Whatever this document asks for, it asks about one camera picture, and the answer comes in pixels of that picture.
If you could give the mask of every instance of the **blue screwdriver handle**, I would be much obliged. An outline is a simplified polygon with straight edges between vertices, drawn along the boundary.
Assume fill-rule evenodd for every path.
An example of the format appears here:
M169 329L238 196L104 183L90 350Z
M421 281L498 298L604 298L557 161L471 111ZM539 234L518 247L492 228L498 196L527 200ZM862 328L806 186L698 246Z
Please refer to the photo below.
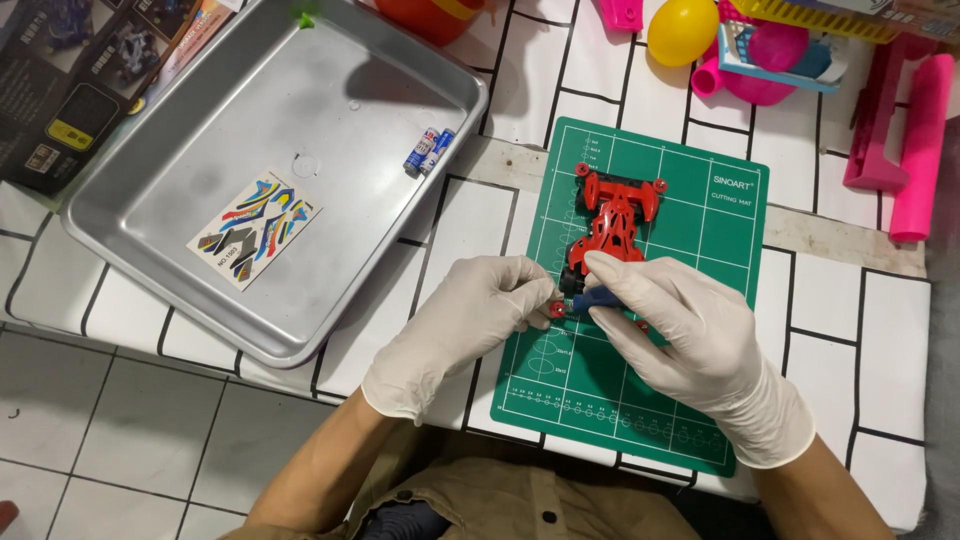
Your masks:
M573 295L571 307L574 311L586 311L594 306L624 307L620 299L606 285L597 285L590 290L585 290L584 294Z

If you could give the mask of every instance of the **red toy car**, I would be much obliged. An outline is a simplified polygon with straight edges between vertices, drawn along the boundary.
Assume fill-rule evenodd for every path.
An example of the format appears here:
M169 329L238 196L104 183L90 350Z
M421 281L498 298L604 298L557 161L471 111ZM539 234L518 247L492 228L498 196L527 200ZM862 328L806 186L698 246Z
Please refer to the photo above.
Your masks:
M628 262L644 260L643 252L634 245L635 220L639 215L643 221L653 221L660 209L660 194L666 191L663 179L646 182L601 173L590 170L586 163L577 163L574 172L581 183L577 208L597 211L597 215L590 233L566 246L566 264L560 273L560 290L564 294L584 291L584 278L589 273L584 254L590 250Z

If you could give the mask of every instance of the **hand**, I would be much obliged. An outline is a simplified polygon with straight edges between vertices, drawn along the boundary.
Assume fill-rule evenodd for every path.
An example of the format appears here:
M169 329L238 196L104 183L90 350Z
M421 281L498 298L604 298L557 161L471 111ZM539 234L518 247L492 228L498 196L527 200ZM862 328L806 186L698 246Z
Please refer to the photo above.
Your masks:
M587 286L606 285L670 341L658 349L618 309L589 311L651 388L716 420L750 467L779 467L806 450L813 416L760 352L743 295L673 258L628 263L591 251L585 259Z
M493 350L528 325L550 320L538 307L560 291L527 257L461 258L393 341L374 357L361 383L380 414L417 425L444 376Z

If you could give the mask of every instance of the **aluminum tray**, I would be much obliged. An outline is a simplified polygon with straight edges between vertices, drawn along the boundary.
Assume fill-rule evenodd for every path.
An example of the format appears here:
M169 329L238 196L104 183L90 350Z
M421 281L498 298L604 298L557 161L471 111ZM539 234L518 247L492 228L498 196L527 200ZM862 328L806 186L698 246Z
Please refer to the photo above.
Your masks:
M250 2L86 168L62 214L83 245L277 368L324 342L466 139L412 179L401 165L423 129L466 135L489 99L366 6L319 3L324 18L298 30L290 0ZM296 156L318 173L296 175ZM240 292L185 245L270 166L324 209Z

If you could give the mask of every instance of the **cutting mat grid lines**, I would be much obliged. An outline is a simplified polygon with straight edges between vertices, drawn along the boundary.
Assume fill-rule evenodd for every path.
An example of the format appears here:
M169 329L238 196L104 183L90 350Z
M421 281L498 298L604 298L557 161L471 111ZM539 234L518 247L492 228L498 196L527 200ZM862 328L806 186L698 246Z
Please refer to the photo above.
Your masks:
M653 223L639 225L647 258L673 257L747 297L756 295L769 172L764 165L570 118L554 130L527 255L555 277L566 246L588 232L576 209L574 165L652 181L667 191ZM651 338L666 341L651 329ZM549 331L514 334L497 377L494 420L732 476L730 443L706 415L647 386L588 314Z

